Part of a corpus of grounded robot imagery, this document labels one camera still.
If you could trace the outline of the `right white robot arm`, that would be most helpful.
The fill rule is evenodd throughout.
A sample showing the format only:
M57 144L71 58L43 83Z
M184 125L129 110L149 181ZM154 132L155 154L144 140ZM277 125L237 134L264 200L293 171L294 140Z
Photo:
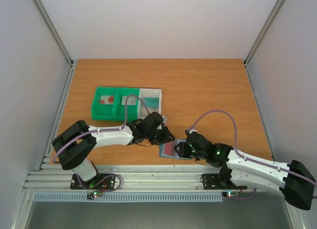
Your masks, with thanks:
M292 160L281 163L246 154L234 147L212 143L196 131L174 147L181 158L205 161L219 168L217 176L223 187L247 187L275 192L290 205L310 210L317 185L315 178L303 163Z

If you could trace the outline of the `teal leather card holder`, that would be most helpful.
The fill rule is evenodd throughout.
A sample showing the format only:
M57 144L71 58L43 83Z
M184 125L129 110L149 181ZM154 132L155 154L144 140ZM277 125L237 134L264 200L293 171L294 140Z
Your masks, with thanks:
M174 147L180 142L186 142L184 139L175 139L174 141L159 145L159 157L169 159L189 160L189 158L179 157Z

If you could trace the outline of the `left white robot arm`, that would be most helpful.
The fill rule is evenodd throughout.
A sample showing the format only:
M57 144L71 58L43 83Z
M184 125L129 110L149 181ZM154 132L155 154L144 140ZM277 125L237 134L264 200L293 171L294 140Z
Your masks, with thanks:
M52 162L59 163L65 171L73 171L82 188L93 189L104 181L94 164L87 159L93 149L139 145L144 140L160 146L174 139L163 116L157 112L148 114L144 119L125 121L117 127L95 127L79 120L52 141L55 151Z

